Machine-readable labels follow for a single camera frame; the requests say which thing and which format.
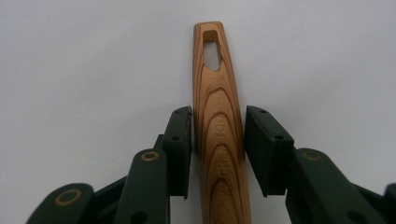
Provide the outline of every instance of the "brown wooden object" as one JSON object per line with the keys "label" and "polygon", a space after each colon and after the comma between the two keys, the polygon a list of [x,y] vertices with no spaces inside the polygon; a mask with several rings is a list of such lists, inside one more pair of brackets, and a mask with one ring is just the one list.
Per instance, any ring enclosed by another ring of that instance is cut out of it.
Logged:
{"label": "brown wooden object", "polygon": [[[204,43],[216,42],[219,70],[204,63]],[[248,178],[238,96],[221,22],[194,27],[195,141],[205,224],[249,224]]]}

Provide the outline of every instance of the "white surface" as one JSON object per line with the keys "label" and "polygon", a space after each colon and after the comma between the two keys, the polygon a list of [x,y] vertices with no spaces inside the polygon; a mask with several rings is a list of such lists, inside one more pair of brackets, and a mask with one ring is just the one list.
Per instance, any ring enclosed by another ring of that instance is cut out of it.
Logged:
{"label": "white surface", "polygon": [[[2,1],[0,223],[54,189],[127,174],[171,112],[192,105],[192,28],[225,26],[240,106],[269,110],[297,147],[377,193],[396,181],[394,1]],[[253,223],[290,223],[249,168]],[[201,223],[190,198],[172,223]]]}

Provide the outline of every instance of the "wooden spatula handle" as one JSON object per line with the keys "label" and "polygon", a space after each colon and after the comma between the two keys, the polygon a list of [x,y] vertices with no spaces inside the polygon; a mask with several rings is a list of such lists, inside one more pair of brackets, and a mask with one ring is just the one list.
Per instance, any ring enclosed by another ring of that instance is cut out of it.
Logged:
{"label": "wooden spatula handle", "polygon": [[[205,42],[217,44],[217,71],[205,66]],[[249,224],[241,115],[221,22],[194,27],[193,98],[203,222]]]}

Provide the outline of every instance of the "wood grain pattern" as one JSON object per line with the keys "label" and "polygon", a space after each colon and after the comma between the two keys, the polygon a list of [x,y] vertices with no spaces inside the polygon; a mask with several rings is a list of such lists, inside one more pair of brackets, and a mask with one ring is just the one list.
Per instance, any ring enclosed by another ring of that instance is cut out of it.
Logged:
{"label": "wood grain pattern", "polygon": [[[216,42],[219,70],[204,63],[204,43]],[[248,179],[233,66],[221,22],[194,27],[195,141],[205,224],[249,224]]]}

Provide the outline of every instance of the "oval hole in handle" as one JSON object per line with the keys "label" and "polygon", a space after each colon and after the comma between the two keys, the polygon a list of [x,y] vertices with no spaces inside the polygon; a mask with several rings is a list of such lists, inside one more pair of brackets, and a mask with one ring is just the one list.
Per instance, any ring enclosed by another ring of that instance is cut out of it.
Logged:
{"label": "oval hole in handle", "polygon": [[220,68],[221,53],[219,49],[219,37],[218,32],[204,31],[203,32],[204,41],[204,66],[216,72]]}

